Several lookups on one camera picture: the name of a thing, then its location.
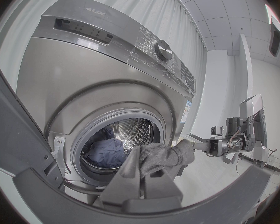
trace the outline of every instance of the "aux logo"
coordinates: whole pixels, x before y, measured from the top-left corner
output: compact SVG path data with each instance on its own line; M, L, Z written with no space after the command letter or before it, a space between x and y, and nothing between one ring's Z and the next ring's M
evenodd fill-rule
M91 9L90 7L85 8L84 10L89 10L90 12L101 14L102 16L105 14L105 13L102 13L100 11L96 11L95 9Z

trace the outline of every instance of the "dark blue cloth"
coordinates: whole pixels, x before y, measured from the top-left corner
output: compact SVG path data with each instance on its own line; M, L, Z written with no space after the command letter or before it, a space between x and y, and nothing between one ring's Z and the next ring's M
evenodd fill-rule
M127 155L124 153L122 141L108 139L94 142L84 157L101 168L116 168L123 164Z
M91 145L95 142L113 138L115 138L113 127L111 125L108 125L105 128L97 131L93 136L91 136L89 140L87 140L84 147L82 148L82 152L87 153L90 150Z

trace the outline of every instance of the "front-loading washing machine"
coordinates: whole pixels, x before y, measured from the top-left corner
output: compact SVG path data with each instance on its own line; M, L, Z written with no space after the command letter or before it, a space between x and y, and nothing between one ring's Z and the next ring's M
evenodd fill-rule
M59 0L42 14L16 90L51 146L65 192L89 204L120 168L85 158L92 138L108 127L127 153L174 145L195 92L195 78L165 41L93 0Z

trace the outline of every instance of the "energy label sticker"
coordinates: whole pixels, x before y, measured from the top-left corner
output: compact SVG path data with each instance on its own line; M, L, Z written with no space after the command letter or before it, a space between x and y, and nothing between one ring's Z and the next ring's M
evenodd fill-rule
M191 102L190 101L187 101L187 104L186 104L186 107L184 109L184 113L182 115L182 119L181 119L181 123L185 123L186 120L187 120L187 117L188 117L188 114L189 114L189 111L190 111L190 108L191 108Z

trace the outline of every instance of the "white curtain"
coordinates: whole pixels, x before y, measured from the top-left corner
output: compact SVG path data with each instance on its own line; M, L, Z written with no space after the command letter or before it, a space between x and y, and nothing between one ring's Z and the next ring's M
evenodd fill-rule
M0 68L16 90L26 46L41 14L57 0L15 0L0 22ZM165 40L197 80L183 134L193 126L206 69L206 50L193 22L177 0L95 0L132 17Z

